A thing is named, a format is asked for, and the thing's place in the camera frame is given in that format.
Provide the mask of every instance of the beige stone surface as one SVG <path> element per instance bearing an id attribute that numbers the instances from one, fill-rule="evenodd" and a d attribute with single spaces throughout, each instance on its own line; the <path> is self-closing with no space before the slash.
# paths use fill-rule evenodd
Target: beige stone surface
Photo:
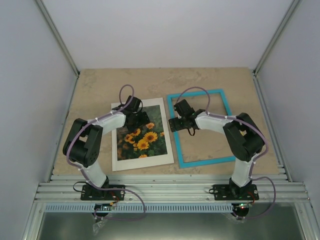
<path id="1" fill-rule="evenodd" d="M 193 86 L 208 90 L 223 89 L 232 114 L 248 113 L 271 145 L 251 73 L 247 68 L 84 69 L 78 79 L 62 136 L 62 144 L 76 118 L 93 119 L 110 111 L 111 103 L 119 102 L 119 90 L 124 84 L 133 85 L 135 96 L 140 99 L 163 98 L 167 119 L 169 119 L 168 94 L 181 93 Z M 130 88 L 123 90 L 124 101 L 131 94 L 130 91 Z M 186 99 L 195 110 L 204 109 L 208 101 L 205 95 Z M 211 95 L 209 111 L 218 114 L 226 113 L 219 95 Z M 227 140 L 222 134 L 202 130 L 191 137 L 187 131 L 181 131 L 179 137 L 185 162 L 232 155 Z M 232 174 L 234 162 L 180 169 L 172 133 L 170 133 L 170 139 L 174 156 L 173 164 L 112 172 L 111 133 L 102 138 L 98 161 L 106 174 Z M 269 153 L 259 159 L 253 173 L 278 174 L 272 145 Z M 67 164 L 66 157 L 62 154 L 62 146 L 59 146 L 53 174 L 79 174 L 75 167 Z"/>

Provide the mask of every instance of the cable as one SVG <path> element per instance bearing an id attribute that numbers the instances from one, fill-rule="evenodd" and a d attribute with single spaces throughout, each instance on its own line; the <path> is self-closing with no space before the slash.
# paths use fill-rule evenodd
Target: cable
<path id="1" fill-rule="evenodd" d="M 179 96 L 178 98 L 176 99 L 176 102 L 179 102 L 180 98 L 182 97 L 183 94 L 185 94 L 186 92 L 188 92 L 189 90 L 191 89 L 200 89 L 202 91 L 204 91 L 206 93 L 206 95 L 208 96 L 208 104 L 206 105 L 206 108 L 205 108 L 205 113 L 208 114 L 208 109 L 209 109 L 209 105 L 210 105 L 210 94 L 208 93 L 207 90 L 205 90 L 203 87 L 200 87 L 200 86 L 192 86 L 192 87 L 189 87 L 187 88 L 186 90 L 184 90 Z"/>
<path id="2" fill-rule="evenodd" d="M 121 92 L 125 87 L 130 87 L 132 89 L 132 94 L 131 94 L 131 98 L 129 99 L 129 101 L 123 107 L 121 107 L 119 110 L 116 110 L 116 111 L 113 111 L 113 112 L 109 112 L 109 113 L 107 113 L 107 114 L 105 114 L 103 116 L 97 117 L 94 120 L 88 122 L 85 126 L 83 126 L 81 128 L 81 130 L 75 135 L 74 139 L 70 143 L 70 146 L 69 146 L 68 150 L 66 151 L 66 161 L 71 166 L 74 166 L 74 167 L 78 168 L 81 171 L 81 173 L 84 176 L 84 178 L 86 179 L 87 183 L 90 184 L 95 189 L 98 189 L 98 190 L 101 190 L 101 191 L 125 191 L 125 192 L 129 192 L 129 193 L 135 195 L 141 201 L 141 203 L 143 205 L 143 215 L 140 216 L 140 217 L 137 217 L 137 218 L 105 217 L 106 219 L 118 220 L 118 221 L 138 221 L 138 220 L 141 220 L 141 219 L 146 217 L 146 205 L 145 205 L 144 201 L 142 200 L 142 198 L 137 193 L 135 193 L 134 191 L 131 191 L 129 189 L 125 189 L 125 188 L 101 188 L 101 187 L 98 187 L 98 186 L 94 185 L 93 182 L 90 181 L 90 179 L 88 178 L 87 174 L 85 173 L 85 171 L 82 169 L 81 166 L 79 166 L 79 165 L 77 165 L 75 163 L 72 163 L 70 161 L 71 149 L 74 146 L 74 144 L 77 141 L 77 139 L 80 137 L 80 135 L 86 130 L 86 128 L 88 128 L 91 124 L 94 124 L 94 123 L 96 123 L 98 121 L 103 120 L 104 118 L 107 118 L 107 117 L 109 117 L 111 115 L 114 115 L 114 114 L 117 114 L 117 113 L 121 112 L 123 109 L 125 109 L 131 103 L 132 99 L 134 98 L 135 89 L 130 84 L 125 84 L 125 85 L 123 85 L 121 87 L 120 92 L 119 92 L 119 100 L 121 102 Z"/>
<path id="3" fill-rule="evenodd" d="M 125 188 L 116 188 L 116 187 L 115 188 L 101 188 L 101 187 L 98 187 L 98 186 L 95 186 L 95 185 L 92 185 L 92 186 L 94 188 L 98 189 L 98 190 L 101 190 L 101 191 L 126 191 L 126 192 L 129 192 L 129 193 L 135 195 L 140 200 L 140 202 L 142 203 L 142 206 L 143 206 L 143 215 L 141 215 L 140 217 L 136 217 L 136 218 L 118 218 L 118 217 L 108 217 L 108 216 L 101 217 L 101 216 L 97 216 L 97 210 L 98 209 L 96 209 L 94 211 L 94 213 L 93 213 L 95 218 L 117 220 L 117 221 L 126 221 L 126 222 L 134 222 L 134 221 L 138 221 L 138 220 L 144 219 L 147 216 L 147 214 L 146 214 L 147 208 L 146 208 L 145 202 L 134 191 L 131 191 L 131 190 L 125 189 Z"/>
<path id="4" fill-rule="evenodd" d="M 253 171 L 253 168 L 254 168 L 254 163 L 255 163 L 259 158 L 261 158 L 262 156 L 266 155 L 267 152 L 269 151 L 269 144 L 268 144 L 268 141 L 267 141 L 267 139 L 265 138 L 265 136 L 264 136 L 258 129 L 256 129 L 254 126 L 252 126 L 250 123 L 247 123 L 247 122 L 245 122 L 245 121 L 242 121 L 242 120 L 240 120 L 240 119 L 238 119 L 238 118 L 236 118 L 236 117 L 210 113 L 210 112 L 208 111 L 209 105 L 210 105 L 210 94 L 208 93 L 207 90 L 205 90 L 204 88 L 202 88 L 202 87 L 200 87 L 200 86 L 193 86 L 193 87 L 187 88 L 186 90 L 184 90 L 184 91 L 179 95 L 179 97 L 177 98 L 176 102 L 179 101 L 179 99 L 182 97 L 182 95 L 183 95 L 185 92 L 187 92 L 187 91 L 189 91 L 189 90 L 191 90 L 191 89 L 201 89 L 202 91 L 204 91 L 204 92 L 206 93 L 206 95 L 207 95 L 207 97 L 208 97 L 208 103 L 207 103 L 207 105 L 206 105 L 206 107 L 205 107 L 205 113 L 206 113 L 208 116 L 213 117 L 213 118 L 217 118 L 217 119 L 228 119 L 228 120 L 231 120 L 231 121 L 239 122 L 239 123 L 241 123 L 241 124 L 243 124 L 243 125 L 246 125 L 246 126 L 249 127 L 250 129 L 252 129 L 255 133 L 257 133 L 257 134 L 259 135 L 259 137 L 262 138 L 262 140 L 263 140 L 263 142 L 264 142 L 264 144 L 265 144 L 265 150 L 264 150 L 263 153 L 257 155 L 257 156 L 253 159 L 252 165 L 251 165 L 251 167 L 250 167 L 250 172 L 249 172 L 249 177 L 251 177 L 252 171 Z"/>
<path id="5" fill-rule="evenodd" d="M 270 206 L 264 213 L 262 213 L 262 214 L 260 214 L 260 215 L 252 216 L 252 217 L 239 217 L 239 218 L 243 218 L 243 219 L 244 219 L 244 218 L 246 218 L 246 219 L 256 219 L 256 218 L 259 218 L 259 217 L 262 217 L 262 216 L 266 215 L 266 214 L 269 213 L 269 212 L 271 211 L 271 209 L 273 209 L 273 207 L 275 206 L 275 202 L 276 202 L 276 187 L 275 187 L 275 184 L 274 184 L 274 182 L 273 182 L 269 177 L 267 177 L 267 176 L 262 176 L 262 177 L 258 177 L 258 178 L 255 178 L 255 179 L 253 179 L 251 176 L 252 176 L 253 168 L 254 168 L 254 166 L 255 166 L 255 162 L 256 162 L 259 158 L 261 158 L 262 156 L 266 155 L 267 152 L 269 151 L 269 144 L 268 144 L 268 142 L 267 142 L 267 139 L 265 138 L 265 136 L 264 136 L 258 129 L 256 129 L 254 126 L 252 126 L 251 124 L 249 124 L 249 123 L 247 123 L 247 122 L 245 122 L 245 121 L 242 121 L 242 120 L 240 120 L 240 119 L 238 119 L 238 118 L 236 118 L 236 117 L 233 117 L 233 116 L 219 115 L 219 114 L 210 113 L 210 112 L 208 111 L 209 105 L 210 105 L 210 94 L 208 93 L 207 90 L 205 90 L 205 89 L 202 88 L 202 87 L 194 86 L 194 87 L 189 87 L 189 88 L 187 88 L 186 90 L 184 90 L 184 91 L 179 95 L 179 97 L 177 98 L 177 101 L 176 101 L 176 102 L 179 101 L 179 99 L 181 98 L 181 96 L 182 96 L 185 92 L 187 92 L 187 91 L 189 91 L 189 90 L 191 90 L 191 89 L 201 89 L 201 90 L 204 91 L 204 92 L 206 93 L 206 95 L 208 96 L 208 103 L 207 103 L 206 108 L 205 108 L 205 113 L 206 113 L 208 116 L 213 117 L 213 118 L 218 118 L 218 119 L 228 119 L 228 120 L 231 120 L 231 121 L 239 122 L 239 123 L 241 123 L 241 124 L 249 127 L 250 129 L 252 129 L 255 133 L 257 133 L 257 134 L 259 135 L 259 137 L 262 138 L 262 140 L 263 140 L 263 142 L 264 142 L 264 144 L 265 144 L 265 150 L 264 150 L 264 152 L 258 154 L 258 155 L 252 160 L 252 164 L 251 164 L 251 166 L 250 166 L 250 171 L 249 171 L 249 177 L 252 179 L 252 181 L 257 181 L 257 180 L 260 180 L 260 179 L 268 179 L 268 180 L 271 182 L 271 184 L 272 184 L 272 186 L 273 186 L 273 194 L 274 194 L 274 196 L 273 196 L 273 202 L 272 202 L 271 206 Z"/>
<path id="6" fill-rule="evenodd" d="M 233 212 L 232 214 L 236 218 L 238 218 L 238 219 L 257 219 L 257 218 L 260 218 L 260 217 L 263 217 L 263 216 L 267 215 L 274 208 L 274 206 L 276 204 L 276 197 L 277 197 L 276 186 L 275 186 L 274 182 L 271 180 L 271 178 L 269 178 L 267 176 L 254 178 L 254 179 L 252 179 L 252 181 L 257 181 L 257 180 L 261 180 L 261 179 L 268 179 L 270 181 L 270 183 L 272 184 L 272 187 L 273 187 L 273 201 L 272 201 L 270 207 L 266 211 L 264 211 L 263 213 L 261 213 L 261 214 L 259 214 L 257 216 L 248 216 L 248 217 L 246 217 L 246 216 L 237 216 L 235 214 L 235 212 Z"/>
<path id="7" fill-rule="evenodd" d="M 73 188 L 73 190 L 75 190 L 76 192 L 84 194 L 84 193 L 85 193 L 84 191 L 82 191 L 82 190 L 80 191 L 80 190 L 75 189 L 75 185 L 76 185 L 76 184 L 86 184 L 86 183 L 87 183 L 86 181 L 77 181 L 75 184 L 73 184 L 72 188 Z"/>
<path id="8" fill-rule="evenodd" d="M 192 137 L 193 137 L 193 136 L 196 134 L 196 130 L 195 130 L 195 129 L 193 129 L 193 133 L 191 134 L 190 129 L 188 128 L 188 133 L 189 133 L 189 135 L 190 135 L 190 136 L 192 136 Z"/>
<path id="9" fill-rule="evenodd" d="M 248 191 L 248 194 L 252 197 L 252 202 L 251 202 L 251 204 L 253 205 L 253 204 L 255 203 L 255 201 L 256 201 L 255 196 L 254 196 L 251 192 L 249 192 L 249 191 Z"/>

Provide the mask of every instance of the black mounting bracket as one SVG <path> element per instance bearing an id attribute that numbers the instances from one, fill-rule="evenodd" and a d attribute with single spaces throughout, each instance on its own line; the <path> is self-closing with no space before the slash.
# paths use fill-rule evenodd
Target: black mounting bracket
<path id="1" fill-rule="evenodd" d="M 107 177 L 107 181 L 104 185 L 101 186 L 102 189 L 125 189 L 126 186 L 122 184 L 109 184 L 109 179 Z M 125 199 L 125 191 L 120 190 L 99 190 L 90 184 L 86 183 L 82 186 L 82 193 L 80 199 L 83 201 L 123 201 Z"/>
<path id="2" fill-rule="evenodd" d="M 216 201 L 253 201 L 259 200 L 257 185 L 249 183 L 235 189 L 231 184 L 215 184 L 209 193 Z"/>

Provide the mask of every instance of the empty picture frame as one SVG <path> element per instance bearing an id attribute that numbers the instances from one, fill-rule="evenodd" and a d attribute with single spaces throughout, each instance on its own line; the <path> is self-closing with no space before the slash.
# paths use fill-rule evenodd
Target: empty picture frame
<path id="1" fill-rule="evenodd" d="M 225 92 L 223 89 L 213 89 L 213 90 L 208 90 L 207 91 L 210 95 L 212 94 L 218 94 L 220 95 L 225 112 L 227 115 L 232 115 L 227 98 L 225 96 Z M 204 91 L 193 91 L 193 92 L 186 92 L 183 94 L 183 97 L 196 97 L 196 96 L 201 96 L 201 95 L 206 95 Z M 173 99 L 178 98 L 180 96 L 180 93 L 175 93 L 175 94 L 169 94 L 167 95 L 167 102 L 168 102 L 168 108 L 169 108 L 169 113 L 170 113 L 170 118 L 175 117 L 175 111 L 174 111 L 174 106 L 173 106 Z M 218 157 L 218 158 L 212 158 L 212 159 L 200 159 L 197 161 L 192 161 L 192 162 L 184 162 L 184 157 L 181 149 L 181 141 L 179 138 L 178 132 L 173 133 L 174 136 L 174 141 L 175 141 L 175 146 L 176 146 L 176 152 L 177 152 L 177 157 L 178 157 L 178 162 L 180 168 L 192 168 L 192 167 L 198 167 L 198 166 L 204 166 L 204 165 L 210 165 L 210 164 L 219 164 L 219 163 L 226 163 L 226 162 L 232 162 L 235 161 L 234 156 L 226 156 L 226 157 Z"/>

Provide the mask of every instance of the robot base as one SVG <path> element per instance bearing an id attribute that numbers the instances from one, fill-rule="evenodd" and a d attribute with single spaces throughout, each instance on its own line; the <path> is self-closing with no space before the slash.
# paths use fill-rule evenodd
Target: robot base
<path id="1" fill-rule="evenodd" d="M 110 184 L 108 187 L 102 186 L 102 188 L 119 188 L 119 189 L 125 189 L 125 185 L 115 185 L 115 184 Z M 94 188 L 93 186 L 89 184 L 85 184 L 82 186 L 82 194 L 80 199 L 83 201 L 123 201 L 125 199 L 125 191 L 102 191 Z"/>
<path id="2" fill-rule="evenodd" d="M 209 193 L 214 195 L 214 200 L 216 201 L 253 201 L 259 200 L 259 194 L 257 186 L 255 184 L 250 184 L 245 187 L 245 191 L 238 197 L 235 197 L 229 184 L 215 184 L 213 188 L 209 190 Z"/>

